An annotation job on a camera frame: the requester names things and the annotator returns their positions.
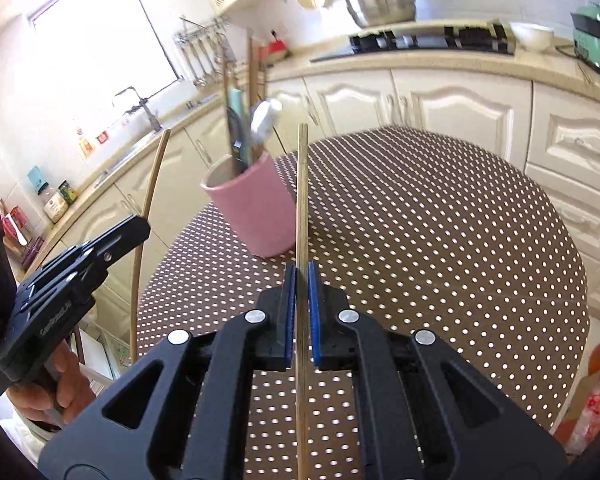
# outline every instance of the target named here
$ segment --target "human hand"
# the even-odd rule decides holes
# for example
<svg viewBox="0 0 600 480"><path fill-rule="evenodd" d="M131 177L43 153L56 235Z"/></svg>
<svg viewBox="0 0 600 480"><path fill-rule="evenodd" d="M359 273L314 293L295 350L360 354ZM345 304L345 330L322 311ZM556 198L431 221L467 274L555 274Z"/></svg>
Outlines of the human hand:
<svg viewBox="0 0 600 480"><path fill-rule="evenodd" d="M89 380L80 373L78 357L71 352L65 341L51 354L51 362L60 373L56 400L64 408L62 421L69 424L94 399ZM37 384L11 386L7 397L18 412L29 420L41 420L52 424L45 410L52 407L51 394Z"/></svg>

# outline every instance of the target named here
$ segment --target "polka dot tablecloth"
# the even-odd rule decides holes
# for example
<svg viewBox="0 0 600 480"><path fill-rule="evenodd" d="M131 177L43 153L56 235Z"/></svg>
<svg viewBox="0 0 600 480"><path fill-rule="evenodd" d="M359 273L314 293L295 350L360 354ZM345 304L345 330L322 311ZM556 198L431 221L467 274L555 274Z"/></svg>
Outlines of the polka dot tablecloth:
<svg viewBox="0 0 600 480"><path fill-rule="evenodd" d="M290 190L296 156L276 161ZM310 256L350 305L404 334L429 328L549 428L589 329L584 266L545 193L495 155L398 127L309 149ZM175 328L218 330L282 282L209 205L142 298L140 353ZM362 478L350 374L311 381L312 479ZM296 478L293 373L254 377L245 476Z"/></svg>

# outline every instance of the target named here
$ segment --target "green rice cooker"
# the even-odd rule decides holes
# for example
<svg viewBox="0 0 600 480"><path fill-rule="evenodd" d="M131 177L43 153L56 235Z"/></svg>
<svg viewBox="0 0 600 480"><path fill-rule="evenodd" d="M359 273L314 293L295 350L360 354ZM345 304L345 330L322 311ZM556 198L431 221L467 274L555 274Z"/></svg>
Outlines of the green rice cooker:
<svg viewBox="0 0 600 480"><path fill-rule="evenodd" d="M571 17L576 55L600 73L600 5L580 7Z"/></svg>

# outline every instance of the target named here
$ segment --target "white bowl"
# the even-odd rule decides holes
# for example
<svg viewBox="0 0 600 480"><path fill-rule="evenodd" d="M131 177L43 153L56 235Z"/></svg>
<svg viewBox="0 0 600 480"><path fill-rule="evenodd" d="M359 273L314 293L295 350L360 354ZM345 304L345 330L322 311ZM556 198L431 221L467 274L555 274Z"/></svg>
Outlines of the white bowl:
<svg viewBox="0 0 600 480"><path fill-rule="evenodd" d="M513 35L525 50L544 52L554 44L554 30L534 23L510 23Z"/></svg>

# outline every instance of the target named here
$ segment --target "faucet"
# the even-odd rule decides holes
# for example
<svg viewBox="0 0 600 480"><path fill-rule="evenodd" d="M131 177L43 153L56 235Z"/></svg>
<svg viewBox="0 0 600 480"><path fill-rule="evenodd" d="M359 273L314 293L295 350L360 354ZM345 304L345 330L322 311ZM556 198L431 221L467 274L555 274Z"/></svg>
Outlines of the faucet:
<svg viewBox="0 0 600 480"><path fill-rule="evenodd" d="M149 110L149 107L147 105L147 103L149 102L149 99L147 99L146 97L144 97L144 98L140 97L138 90L136 90L133 86L129 86L129 87L125 88L124 90L121 90L120 92L118 92L116 94L116 97L119 95L122 95L123 93L125 93L128 90L133 90L136 93L136 95L138 96L139 105L132 107L131 110L128 110L125 113L132 114L135 111L139 110L140 108L144 108L144 113L146 113L146 116L149 118L149 122L151 123L152 128L156 132L159 132L162 129L162 126L160 126L160 121L158 121L158 118L151 112L151 110Z"/></svg>

